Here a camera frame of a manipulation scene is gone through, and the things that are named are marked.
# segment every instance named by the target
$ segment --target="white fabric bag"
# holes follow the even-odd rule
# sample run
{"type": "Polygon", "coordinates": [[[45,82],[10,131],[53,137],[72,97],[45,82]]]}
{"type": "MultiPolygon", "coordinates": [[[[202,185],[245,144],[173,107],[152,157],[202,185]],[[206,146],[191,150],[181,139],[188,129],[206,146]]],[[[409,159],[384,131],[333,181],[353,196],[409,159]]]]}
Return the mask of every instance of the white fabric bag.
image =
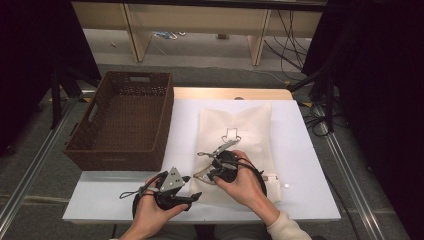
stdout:
{"type": "MultiPolygon", "coordinates": [[[[237,114],[213,109],[202,109],[197,138],[197,152],[212,153],[217,147],[229,140],[240,142],[227,150],[238,149],[247,154],[253,165],[264,171],[268,198],[272,202],[281,201],[280,182],[278,181],[270,149],[271,105],[247,109],[237,114]]],[[[197,156],[193,174],[210,166],[212,159],[197,156]]],[[[203,192],[199,203],[222,205],[236,202],[216,185],[192,178],[190,194],[203,192]]]]}

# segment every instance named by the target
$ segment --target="person's right hand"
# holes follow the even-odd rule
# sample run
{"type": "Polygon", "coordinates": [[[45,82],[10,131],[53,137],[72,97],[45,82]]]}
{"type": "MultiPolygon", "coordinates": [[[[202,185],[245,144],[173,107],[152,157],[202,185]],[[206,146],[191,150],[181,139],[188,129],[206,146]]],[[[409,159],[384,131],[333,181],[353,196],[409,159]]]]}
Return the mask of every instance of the person's right hand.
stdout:
{"type": "MultiPolygon", "coordinates": [[[[240,163],[251,165],[246,153],[240,150],[232,151],[238,158],[240,163]]],[[[238,203],[251,208],[251,205],[259,201],[261,198],[266,198],[262,192],[261,185],[252,170],[238,166],[237,178],[227,183],[219,177],[214,177],[216,185],[221,187],[228,195],[230,195],[238,203]]]]}
{"type": "MultiPolygon", "coordinates": [[[[251,165],[246,153],[240,150],[234,150],[232,152],[238,158],[247,159],[247,161],[241,159],[239,162],[251,165]]],[[[216,185],[222,188],[234,200],[247,206],[258,215],[266,226],[270,226],[277,221],[280,211],[264,195],[261,185],[252,170],[239,165],[237,178],[231,183],[227,183],[219,177],[214,177],[213,179],[216,185]]]]}

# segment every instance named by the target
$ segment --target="gray floor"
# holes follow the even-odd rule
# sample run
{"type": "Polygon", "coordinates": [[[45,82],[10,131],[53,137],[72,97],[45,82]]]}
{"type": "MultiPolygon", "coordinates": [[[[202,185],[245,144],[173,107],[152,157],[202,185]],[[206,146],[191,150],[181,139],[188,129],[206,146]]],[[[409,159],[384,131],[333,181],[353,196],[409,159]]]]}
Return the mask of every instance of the gray floor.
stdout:
{"type": "MultiPolygon", "coordinates": [[[[260,66],[252,66],[247,40],[243,36],[231,35],[228,40],[216,39],[216,35],[212,34],[187,34],[177,40],[153,37],[144,61],[135,63],[125,32],[86,30],[85,33],[102,75],[109,70],[169,71],[178,86],[264,88],[284,88],[287,81],[295,81],[281,73],[281,66],[292,78],[304,77],[291,65],[282,64],[280,58],[266,47],[260,66]]],[[[268,37],[267,41],[281,51],[281,46],[273,38],[268,37]]],[[[298,41],[305,48],[310,43],[308,39],[298,41]]],[[[294,55],[286,56],[296,61],[294,55]]],[[[297,91],[294,98],[308,101],[309,87],[297,91]]],[[[0,159],[0,209],[3,209],[12,195],[49,131],[51,103],[48,95],[42,101],[42,106],[43,111],[34,113],[21,137],[14,143],[16,154],[0,159]]],[[[87,104],[83,102],[78,102],[74,107],[4,239],[108,239],[112,236],[112,224],[75,225],[62,220],[67,201],[81,174],[76,165],[63,155],[62,150],[86,107],[87,104]]],[[[300,107],[300,110],[303,115],[309,112],[307,107],[300,107]]],[[[342,118],[336,121],[340,125],[346,124],[342,118]]],[[[350,130],[336,125],[335,134],[385,239],[409,239],[375,177],[366,170],[366,161],[350,130]]],[[[361,239],[372,239],[346,187],[326,137],[317,137],[312,132],[310,136],[322,168],[346,203],[361,239]]],[[[300,226],[311,236],[322,235],[332,240],[355,239],[340,199],[335,194],[334,197],[341,211],[340,221],[300,222],[300,226]]],[[[118,225],[116,236],[119,237],[127,227],[118,225]]]]}

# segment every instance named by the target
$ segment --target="person's left hand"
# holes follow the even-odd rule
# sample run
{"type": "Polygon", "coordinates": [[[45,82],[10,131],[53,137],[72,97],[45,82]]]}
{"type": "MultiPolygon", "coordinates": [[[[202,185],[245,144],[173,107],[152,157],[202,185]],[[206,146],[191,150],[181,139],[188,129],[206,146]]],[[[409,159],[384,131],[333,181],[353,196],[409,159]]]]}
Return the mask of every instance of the person's left hand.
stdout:
{"type": "MultiPolygon", "coordinates": [[[[153,182],[150,186],[155,187],[156,182],[153,182]]],[[[153,194],[153,192],[149,190],[145,193],[153,194]]],[[[169,219],[177,216],[187,208],[187,204],[181,204],[165,211],[158,207],[154,196],[145,195],[140,198],[140,201],[138,202],[137,212],[131,227],[120,239],[132,240],[149,238],[157,233],[169,219]]]]}

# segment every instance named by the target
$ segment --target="black backdrop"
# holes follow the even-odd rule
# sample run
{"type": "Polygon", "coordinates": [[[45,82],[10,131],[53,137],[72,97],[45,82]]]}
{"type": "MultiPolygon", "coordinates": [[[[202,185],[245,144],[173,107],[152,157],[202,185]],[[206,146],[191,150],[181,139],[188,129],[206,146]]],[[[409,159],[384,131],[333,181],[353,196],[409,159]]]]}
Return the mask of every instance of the black backdrop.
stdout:
{"type": "MultiPolygon", "coordinates": [[[[420,1],[370,2],[336,86],[344,115],[406,231],[424,239],[424,8],[420,1]]],[[[325,61],[345,21],[343,13],[324,13],[306,74],[325,61]]]]}
{"type": "MultiPolygon", "coordinates": [[[[37,109],[55,66],[91,79],[100,79],[100,73],[70,1],[2,0],[0,33],[2,153],[37,109]]],[[[75,79],[66,75],[61,77],[75,79]]]]}

